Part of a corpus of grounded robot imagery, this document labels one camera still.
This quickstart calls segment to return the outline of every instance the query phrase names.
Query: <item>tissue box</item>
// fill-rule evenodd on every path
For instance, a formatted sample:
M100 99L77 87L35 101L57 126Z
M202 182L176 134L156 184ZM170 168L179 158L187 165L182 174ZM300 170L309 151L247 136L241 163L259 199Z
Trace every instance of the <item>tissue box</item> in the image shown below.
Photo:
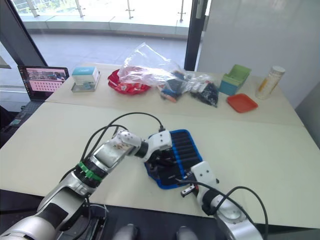
M250 73L250 68L235 64L229 74L223 75L219 92L230 96L235 95L245 83Z
M94 85L96 84L99 72L95 66L78 66L72 73L76 85Z

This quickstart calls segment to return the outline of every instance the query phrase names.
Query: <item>glass railing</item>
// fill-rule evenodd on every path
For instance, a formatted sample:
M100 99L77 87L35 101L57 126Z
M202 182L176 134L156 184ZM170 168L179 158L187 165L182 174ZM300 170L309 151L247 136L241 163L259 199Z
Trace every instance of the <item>glass railing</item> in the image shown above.
M94 16L146 20L146 22L189 23L192 0L11 0L22 15Z

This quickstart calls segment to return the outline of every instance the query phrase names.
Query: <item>table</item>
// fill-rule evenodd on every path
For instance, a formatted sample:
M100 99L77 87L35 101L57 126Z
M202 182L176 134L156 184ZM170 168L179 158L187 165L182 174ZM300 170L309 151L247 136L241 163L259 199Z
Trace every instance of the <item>table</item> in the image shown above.
M46 195L79 160L90 135L124 109L45 102L0 149L0 188ZM320 151L302 126L157 114L168 130L188 129L205 161L227 192L254 189L272 225L320 228ZM146 116L119 121L147 137L158 124ZM203 216L196 198L183 188L160 189L139 158L126 157L106 177L91 201L123 207ZM234 198L252 219L264 223L258 201L239 191Z
M172 103L168 100L161 99L157 89L151 89L142 95L123 95L110 88L107 80L108 76L114 70L119 69L119 65L97 63L85 63L83 65L96 66L101 73L95 92L73 93L70 89L74 84L74 80L72 77L69 77L46 101L51 103L107 107L121 109L127 112L141 111L156 114L303 126L300 118L278 86L274 89L272 97L268 100L260 100L255 97L255 90L263 80L261 77L250 75L239 90L239 93L245 93L257 102L259 107L252 112L239 114L226 102L228 96L224 93L219 94L218 108L203 104L192 98L189 94L183 95L177 103ZM207 74L213 76L218 84L220 84L219 82L223 74Z

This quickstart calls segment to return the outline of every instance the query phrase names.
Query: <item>laptop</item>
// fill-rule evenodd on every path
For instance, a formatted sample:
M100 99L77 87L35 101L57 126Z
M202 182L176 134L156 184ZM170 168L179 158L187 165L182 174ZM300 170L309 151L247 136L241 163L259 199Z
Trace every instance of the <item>laptop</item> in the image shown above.
M55 66L18 66L30 102L10 123L17 130L46 99L53 94L69 77L66 67Z

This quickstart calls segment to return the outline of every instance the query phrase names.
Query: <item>railing post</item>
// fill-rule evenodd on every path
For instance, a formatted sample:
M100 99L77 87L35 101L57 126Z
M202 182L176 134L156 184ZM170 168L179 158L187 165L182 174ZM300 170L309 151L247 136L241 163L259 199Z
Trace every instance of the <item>railing post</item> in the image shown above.
M129 2L129 0L126 0L126 1L127 1L127 4L128 4L128 9L126 9L126 11L128 11L128 13L129 13L129 19L132 19L133 16L131 16L131 12L133 12L134 9L131 10L131 9L130 9L130 2Z
M39 16L39 14L37 13L37 10L39 10L39 8L35 8L34 4L32 3L31 0L26 0L26 3L29 5L29 9L31 10L33 16L36 18Z
M76 4L76 9L78 10L79 14L80 14L80 18L82 18L84 16L83 12L82 12L82 9L81 9L81 6L80 6L80 3L79 3L79 0L75 0L75 4Z
M181 12L178 12L178 14L180 14L180 23L182 23L183 19L182 19L182 15L183 14L186 14L184 12L184 0L182 0L182 3L181 3Z

